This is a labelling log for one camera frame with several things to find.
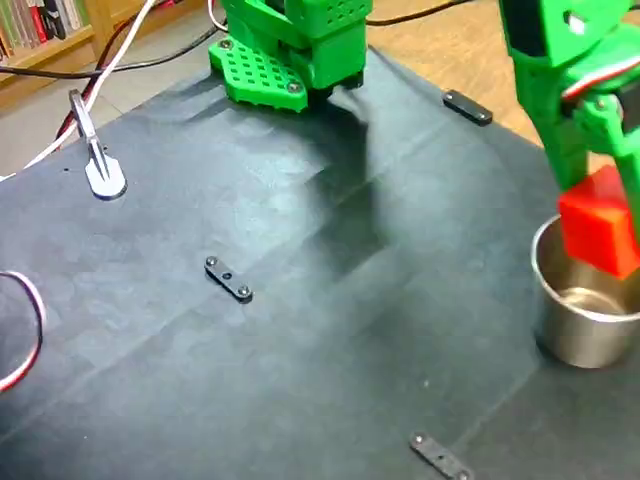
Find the black mat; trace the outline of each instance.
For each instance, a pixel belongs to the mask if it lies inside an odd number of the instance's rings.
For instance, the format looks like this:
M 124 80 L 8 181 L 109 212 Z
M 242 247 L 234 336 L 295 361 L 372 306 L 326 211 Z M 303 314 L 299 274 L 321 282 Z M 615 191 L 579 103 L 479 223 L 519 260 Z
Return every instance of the black mat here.
M 0 265 L 51 320 L 0 398 L 1 478 L 439 478 L 415 430 L 479 479 L 637 478 L 633 361 L 574 372 L 533 342 L 544 154 L 369 60 L 365 87 L 301 116 L 205 74 L 150 100 L 100 131 L 129 180 L 115 202 L 80 144 L 0 185 Z

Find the white cable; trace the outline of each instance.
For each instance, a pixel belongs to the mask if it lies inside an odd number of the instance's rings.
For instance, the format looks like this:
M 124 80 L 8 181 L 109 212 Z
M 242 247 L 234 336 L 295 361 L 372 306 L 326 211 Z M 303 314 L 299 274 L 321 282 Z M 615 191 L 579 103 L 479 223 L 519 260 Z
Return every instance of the white cable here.
M 42 300 L 42 296 L 40 296 L 40 292 L 36 286 L 31 283 L 25 275 L 18 272 L 0 272 L 0 277 L 10 278 L 15 280 L 20 284 L 20 286 L 24 289 L 33 308 L 36 311 L 36 339 L 33 343 L 33 347 L 27 355 L 27 358 L 22 362 L 22 364 L 16 368 L 13 372 L 11 372 L 6 377 L 0 379 L 0 393 L 11 390 L 15 387 L 20 381 L 24 379 L 24 377 L 29 373 L 29 370 L 35 365 L 36 360 L 38 359 L 38 355 L 40 354 L 40 349 L 42 348 L 42 331 L 43 326 L 47 321 L 47 311 L 44 306 L 44 301 Z
M 120 50 L 118 50 L 118 53 L 116 53 L 115 57 L 113 57 L 113 60 L 111 60 L 111 62 L 109 63 L 105 71 L 100 75 L 100 77 L 98 77 L 98 81 L 93 87 L 93 90 L 91 91 L 91 96 L 87 101 L 86 106 L 88 111 L 91 111 L 91 109 L 93 108 L 93 105 L 95 104 L 96 99 L 98 98 L 98 94 L 100 93 L 100 89 L 102 88 L 102 85 L 104 84 L 105 80 L 109 77 L 109 75 L 111 75 L 113 70 L 118 66 L 118 63 L 120 63 L 120 61 L 122 60 L 122 57 L 124 57 L 124 54 L 127 53 L 127 50 L 131 46 L 133 39 L 138 33 L 138 30 L 140 30 L 140 26 L 142 25 L 142 22 L 144 21 L 145 17 L 153 7 L 154 3 L 155 3 L 155 0 L 146 0 L 144 6 L 142 7 L 142 10 L 140 10 L 140 13 L 138 13 L 138 16 L 136 17 L 135 22 L 133 22 L 133 25 L 131 26 L 131 30 L 129 30 L 129 33 L 127 34 L 127 37 L 124 40 L 124 43 L 120 47 Z M 36 158 L 31 160 L 27 164 L 27 166 L 24 168 L 29 168 L 35 165 L 36 163 L 42 161 L 43 159 L 51 155 L 51 153 L 55 152 L 73 134 L 76 127 L 77 127 L 77 123 L 75 121 L 72 122 L 69 125 L 69 127 L 64 131 L 64 133 L 60 136 L 60 138 L 58 138 L 55 142 L 53 142 L 51 145 L 45 148 L 42 152 L 40 152 L 40 154 Z
M 214 0 L 207 0 L 207 6 L 209 7 L 209 17 L 211 18 L 211 21 L 218 30 L 228 32 L 229 29 L 225 25 L 221 24 L 218 20 L 216 20 L 216 16 L 213 14 L 213 2 Z

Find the cup rim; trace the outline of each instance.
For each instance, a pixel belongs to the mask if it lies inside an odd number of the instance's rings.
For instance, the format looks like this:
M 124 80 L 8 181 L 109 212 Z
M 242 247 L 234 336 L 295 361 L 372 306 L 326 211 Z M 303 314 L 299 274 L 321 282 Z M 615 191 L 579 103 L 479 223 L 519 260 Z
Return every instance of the cup rim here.
M 562 305 L 564 308 L 569 309 L 573 313 L 586 317 L 595 322 L 601 323 L 621 323 L 621 322 L 633 322 L 636 320 L 640 320 L 640 312 L 626 314 L 626 315 L 612 315 L 608 313 L 599 313 L 592 312 L 591 310 L 585 310 L 584 308 L 576 307 L 575 305 L 568 304 L 564 301 L 564 299 L 549 285 L 547 280 L 544 278 L 544 275 L 540 271 L 540 267 L 538 265 L 538 244 L 540 243 L 540 239 L 542 235 L 547 231 L 547 229 L 553 225 L 555 222 L 560 220 L 560 215 L 554 215 L 545 223 L 543 223 L 538 231 L 533 237 L 533 242 L 531 243 L 531 268 L 535 273 L 536 278 L 542 288 L 546 291 L 547 295 L 549 295 L 556 303 Z

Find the floor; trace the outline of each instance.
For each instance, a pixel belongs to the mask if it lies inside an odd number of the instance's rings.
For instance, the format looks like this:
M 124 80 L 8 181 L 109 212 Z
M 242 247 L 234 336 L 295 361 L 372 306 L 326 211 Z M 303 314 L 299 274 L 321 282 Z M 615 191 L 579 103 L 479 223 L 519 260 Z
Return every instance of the floor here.
M 375 0 L 372 18 L 388 18 L 422 10 L 442 0 Z M 640 25 L 640 12 L 628 21 Z M 209 26 L 204 12 L 135 44 L 127 61 L 165 54 L 188 43 Z M 393 27 L 370 28 L 371 45 L 408 66 L 443 89 L 454 88 L 494 112 L 497 122 L 524 138 L 539 143 L 538 136 L 518 105 L 513 70 L 507 55 L 497 0 L 476 0 L 429 18 Z M 105 84 L 93 110 L 103 125 L 194 72 L 207 68 L 207 45 L 168 65 L 114 75 Z M 67 92 L 82 82 L 57 82 L 43 89 L 20 108 L 0 113 L 0 175 L 22 168 L 53 139 L 68 107 Z M 29 142 L 18 139 L 29 125 Z M 595 159 L 600 164 L 602 159 Z
M 133 62 L 165 55 L 186 45 L 209 27 L 206 12 L 196 12 L 135 43 L 124 61 Z M 111 76 L 105 82 L 91 112 L 95 124 L 104 125 L 181 79 L 207 68 L 209 44 L 210 42 L 206 42 L 166 65 Z M 69 109 L 69 90 L 82 89 L 85 83 L 86 81 L 55 82 L 18 108 L 0 112 L 0 176 L 22 169 L 53 141 Z M 25 125 L 29 125 L 30 130 L 28 141 L 23 140 Z

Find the stainless steel cup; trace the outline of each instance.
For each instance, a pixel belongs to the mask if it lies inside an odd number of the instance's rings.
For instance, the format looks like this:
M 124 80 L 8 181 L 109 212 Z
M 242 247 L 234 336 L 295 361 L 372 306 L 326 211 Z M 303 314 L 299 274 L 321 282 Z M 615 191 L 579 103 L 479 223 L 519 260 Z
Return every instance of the stainless steel cup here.
M 640 325 L 640 271 L 625 280 L 570 258 L 560 217 L 533 239 L 531 264 L 542 307 L 539 341 L 558 359 L 600 368 L 621 358 Z

